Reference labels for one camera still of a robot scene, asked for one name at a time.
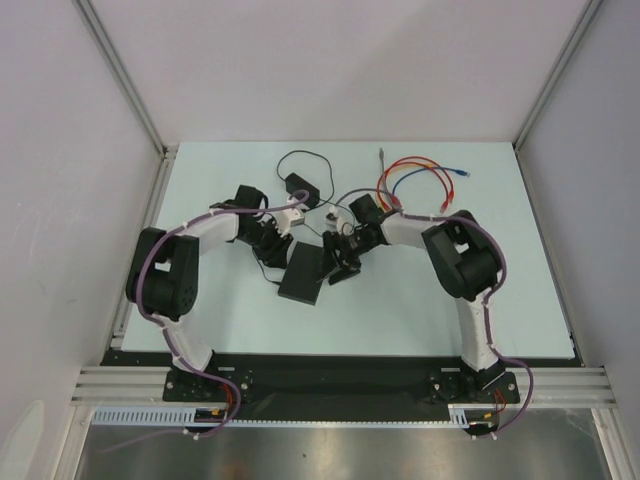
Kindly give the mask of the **black network switch box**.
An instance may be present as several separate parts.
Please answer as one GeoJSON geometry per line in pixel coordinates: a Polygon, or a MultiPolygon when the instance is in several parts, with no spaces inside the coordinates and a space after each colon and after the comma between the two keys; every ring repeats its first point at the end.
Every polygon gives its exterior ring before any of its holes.
{"type": "Polygon", "coordinates": [[[297,242],[278,289],[287,300],[314,306],[322,287],[320,246],[297,242]]]}

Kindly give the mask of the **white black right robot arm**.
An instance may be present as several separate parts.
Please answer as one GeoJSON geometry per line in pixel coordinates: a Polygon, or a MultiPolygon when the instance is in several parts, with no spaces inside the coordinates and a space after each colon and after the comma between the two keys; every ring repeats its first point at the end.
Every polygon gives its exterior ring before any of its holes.
{"type": "Polygon", "coordinates": [[[360,273],[360,257],[379,246],[408,246],[425,251],[444,291],[456,300],[461,333],[460,377],[463,395],[481,402],[493,394],[505,373],[491,331],[491,297],[504,283],[504,256],[473,215],[460,210],[452,216],[409,215],[385,211],[369,195],[349,206],[356,226],[345,229],[331,213],[332,229],[323,234],[319,278],[334,285],[360,273]]]}

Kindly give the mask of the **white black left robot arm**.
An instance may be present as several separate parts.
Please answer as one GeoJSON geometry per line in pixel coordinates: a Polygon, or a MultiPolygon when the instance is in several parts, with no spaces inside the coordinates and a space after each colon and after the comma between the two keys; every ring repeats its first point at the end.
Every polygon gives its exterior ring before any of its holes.
{"type": "Polygon", "coordinates": [[[220,388],[219,374],[207,367],[213,349],[192,327],[201,257],[240,241],[264,266],[284,270],[291,229],[304,222],[302,205],[308,198],[308,191],[297,190],[284,205],[272,206],[262,191],[241,185],[234,198],[171,230],[146,227],[140,232],[125,294],[139,314],[160,329],[172,363],[189,371],[184,385],[195,398],[211,399],[220,388]]]}

